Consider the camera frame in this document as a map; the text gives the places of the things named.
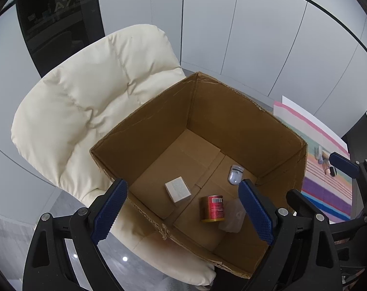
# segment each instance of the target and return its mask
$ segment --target cardboard box flap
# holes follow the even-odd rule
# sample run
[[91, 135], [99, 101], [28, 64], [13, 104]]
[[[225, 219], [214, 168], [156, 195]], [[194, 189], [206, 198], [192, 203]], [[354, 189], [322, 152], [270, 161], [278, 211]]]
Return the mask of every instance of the cardboard box flap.
[[261, 177], [286, 161], [303, 140], [246, 96], [198, 73], [188, 129]]
[[162, 219], [175, 209], [165, 183], [182, 177], [189, 190], [218, 156], [220, 149], [188, 129], [140, 175], [130, 191]]
[[131, 185], [185, 130], [195, 82], [192, 75], [145, 103], [91, 149], [93, 158]]
[[[307, 145], [240, 92], [196, 73], [129, 115], [91, 154], [111, 179], [128, 182], [129, 201], [164, 239], [249, 278], [267, 244], [248, 217], [237, 234], [201, 223], [199, 198], [237, 198], [227, 177], [231, 165], [239, 164], [246, 169], [243, 178], [258, 178], [260, 192], [286, 207], [287, 191], [302, 187]], [[179, 176], [193, 192], [190, 202], [175, 207], [164, 184]]]

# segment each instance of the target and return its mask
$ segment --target can label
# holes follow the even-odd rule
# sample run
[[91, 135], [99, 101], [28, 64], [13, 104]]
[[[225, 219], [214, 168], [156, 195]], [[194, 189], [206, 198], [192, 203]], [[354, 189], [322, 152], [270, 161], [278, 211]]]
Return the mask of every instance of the can label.
[[202, 221], [214, 222], [224, 220], [223, 196], [202, 198]]
[[210, 219], [221, 219], [224, 217], [223, 198], [208, 198]]

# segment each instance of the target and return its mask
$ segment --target gray floor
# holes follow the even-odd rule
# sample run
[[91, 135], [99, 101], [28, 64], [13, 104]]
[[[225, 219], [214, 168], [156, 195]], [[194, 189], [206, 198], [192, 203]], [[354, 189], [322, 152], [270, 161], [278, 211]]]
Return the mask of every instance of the gray floor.
[[[70, 215], [82, 206], [77, 199], [62, 191], [50, 213], [53, 217]], [[24, 263], [33, 233], [33, 226], [18, 225], [0, 219], [0, 270], [17, 291], [22, 290]], [[66, 240], [66, 246], [80, 286], [91, 290], [72, 240]], [[112, 273], [126, 291], [156, 291], [165, 284], [163, 279], [166, 275], [134, 255], [111, 233], [104, 241], [99, 242], [98, 247]], [[184, 286], [182, 290], [194, 290], [192, 286], [178, 284]]]

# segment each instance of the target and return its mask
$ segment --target clear plastic container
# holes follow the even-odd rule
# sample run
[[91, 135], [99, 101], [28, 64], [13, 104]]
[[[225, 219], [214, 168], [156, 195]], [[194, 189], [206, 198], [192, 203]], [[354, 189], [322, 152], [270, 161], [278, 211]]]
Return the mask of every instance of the clear plastic container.
[[228, 201], [224, 207], [224, 215], [225, 221], [220, 222], [218, 228], [225, 232], [240, 232], [246, 215], [240, 199]]

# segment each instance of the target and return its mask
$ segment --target striped rug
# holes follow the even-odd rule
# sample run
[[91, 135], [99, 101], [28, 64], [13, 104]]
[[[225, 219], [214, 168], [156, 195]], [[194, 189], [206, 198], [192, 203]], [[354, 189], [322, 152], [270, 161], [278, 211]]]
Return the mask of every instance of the striped rug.
[[326, 175], [323, 165], [315, 158], [315, 149], [322, 147], [327, 153], [337, 152], [349, 158], [343, 143], [333, 138], [304, 115], [282, 103], [274, 103], [274, 116], [300, 135], [308, 144], [307, 167], [302, 194], [321, 209], [332, 222], [347, 221], [351, 217], [351, 178], [338, 170], [335, 177]]

